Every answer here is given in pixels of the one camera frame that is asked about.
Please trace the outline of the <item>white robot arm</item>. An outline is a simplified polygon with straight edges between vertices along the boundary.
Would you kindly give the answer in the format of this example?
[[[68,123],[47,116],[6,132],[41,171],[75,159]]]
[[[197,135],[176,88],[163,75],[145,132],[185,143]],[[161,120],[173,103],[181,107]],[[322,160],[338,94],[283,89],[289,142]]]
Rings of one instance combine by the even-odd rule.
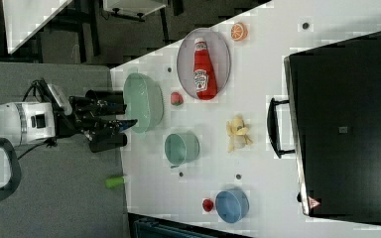
[[[135,119],[116,118],[127,109],[121,91],[65,96],[58,86],[40,79],[25,95],[33,99],[0,104],[0,138],[15,147],[51,144],[76,134],[84,135],[95,150],[122,147],[127,143],[124,132],[137,124]]]

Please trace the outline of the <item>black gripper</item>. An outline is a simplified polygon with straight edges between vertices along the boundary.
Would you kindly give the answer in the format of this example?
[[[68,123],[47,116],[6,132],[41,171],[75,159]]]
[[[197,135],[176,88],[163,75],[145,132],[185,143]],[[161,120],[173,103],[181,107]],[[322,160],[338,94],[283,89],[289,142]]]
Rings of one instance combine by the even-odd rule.
[[[123,131],[133,127],[138,122],[137,119],[104,120],[97,127],[98,120],[96,118],[93,118],[90,114],[78,114],[73,110],[68,98],[58,86],[48,84],[47,90],[55,121],[54,140],[69,138],[73,135],[92,130],[93,142],[108,140],[121,135]],[[94,100],[91,103],[91,111],[99,116],[123,115],[125,110],[126,106],[124,104],[106,100]]]

